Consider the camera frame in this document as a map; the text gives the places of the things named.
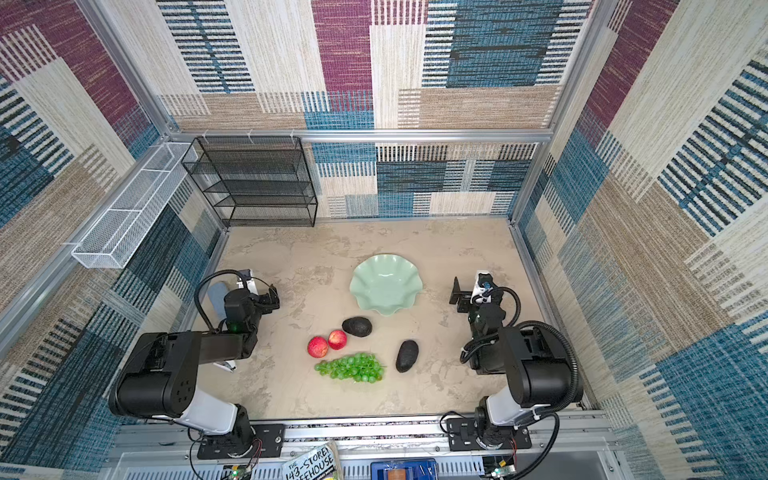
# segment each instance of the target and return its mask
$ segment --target wire rack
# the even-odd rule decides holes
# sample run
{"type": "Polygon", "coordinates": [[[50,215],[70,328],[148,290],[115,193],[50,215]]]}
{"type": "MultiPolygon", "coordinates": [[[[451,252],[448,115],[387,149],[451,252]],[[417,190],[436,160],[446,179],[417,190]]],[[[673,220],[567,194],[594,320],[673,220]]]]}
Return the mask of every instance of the wire rack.
{"type": "Polygon", "coordinates": [[[186,176],[189,144],[160,146],[72,251],[86,268],[125,268],[186,176]]]}
{"type": "Polygon", "coordinates": [[[313,227],[317,196],[293,137],[198,137],[182,162],[228,227],[313,227]]]}

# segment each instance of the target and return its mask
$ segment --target black mounting plate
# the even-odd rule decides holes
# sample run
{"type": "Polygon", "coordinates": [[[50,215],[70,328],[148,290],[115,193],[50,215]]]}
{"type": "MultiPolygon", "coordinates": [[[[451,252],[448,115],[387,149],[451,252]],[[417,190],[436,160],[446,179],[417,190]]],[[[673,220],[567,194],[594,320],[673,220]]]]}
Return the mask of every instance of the black mounting plate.
{"type": "MultiPolygon", "coordinates": [[[[256,438],[261,439],[261,458],[279,457],[280,453],[283,451],[283,438],[285,436],[283,433],[285,432],[285,425],[282,423],[260,423],[258,425],[251,425],[251,427],[253,427],[256,438]]],[[[233,445],[229,445],[226,442],[206,442],[205,445],[200,445],[200,449],[197,450],[197,459],[233,459],[233,457],[229,456],[233,450],[233,445]]],[[[252,454],[253,450],[250,450],[241,458],[248,460],[252,454]]]]}
{"type": "MultiPolygon", "coordinates": [[[[495,427],[495,433],[502,441],[500,450],[512,450],[512,434],[515,434],[515,443],[518,450],[529,449],[531,445],[531,436],[528,429],[518,429],[515,431],[512,427],[495,427]]],[[[448,430],[448,444],[451,452],[467,452],[469,450],[482,450],[483,448],[477,442],[478,434],[475,428],[474,419],[453,418],[445,420],[445,429],[448,430]]]]}

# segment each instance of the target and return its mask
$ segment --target black mesh shelf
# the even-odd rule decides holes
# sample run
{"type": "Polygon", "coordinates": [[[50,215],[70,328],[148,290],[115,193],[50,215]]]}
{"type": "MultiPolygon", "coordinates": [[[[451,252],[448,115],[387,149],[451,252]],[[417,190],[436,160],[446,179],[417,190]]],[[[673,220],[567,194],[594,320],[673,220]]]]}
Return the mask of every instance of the black mesh shelf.
{"type": "Polygon", "coordinates": [[[228,227],[315,224],[317,195],[298,138],[198,137],[183,165],[228,227]]]}

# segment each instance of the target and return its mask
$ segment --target book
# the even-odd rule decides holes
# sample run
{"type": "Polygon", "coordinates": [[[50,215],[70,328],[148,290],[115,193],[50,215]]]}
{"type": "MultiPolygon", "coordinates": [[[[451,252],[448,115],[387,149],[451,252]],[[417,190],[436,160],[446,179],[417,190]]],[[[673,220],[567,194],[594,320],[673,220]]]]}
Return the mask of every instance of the book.
{"type": "Polygon", "coordinates": [[[283,480],[344,480],[336,444],[328,442],[284,463],[283,480]]]}

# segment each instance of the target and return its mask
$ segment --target bunch of grapes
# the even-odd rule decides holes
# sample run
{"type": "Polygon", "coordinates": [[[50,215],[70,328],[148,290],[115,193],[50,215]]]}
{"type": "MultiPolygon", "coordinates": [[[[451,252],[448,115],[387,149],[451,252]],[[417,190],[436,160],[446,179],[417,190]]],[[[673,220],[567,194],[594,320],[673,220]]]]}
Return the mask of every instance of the bunch of grapes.
{"type": "Polygon", "coordinates": [[[356,382],[375,383],[382,379],[384,368],[372,353],[356,353],[340,359],[315,365],[320,375],[329,375],[332,379],[355,379],[356,382]]]}

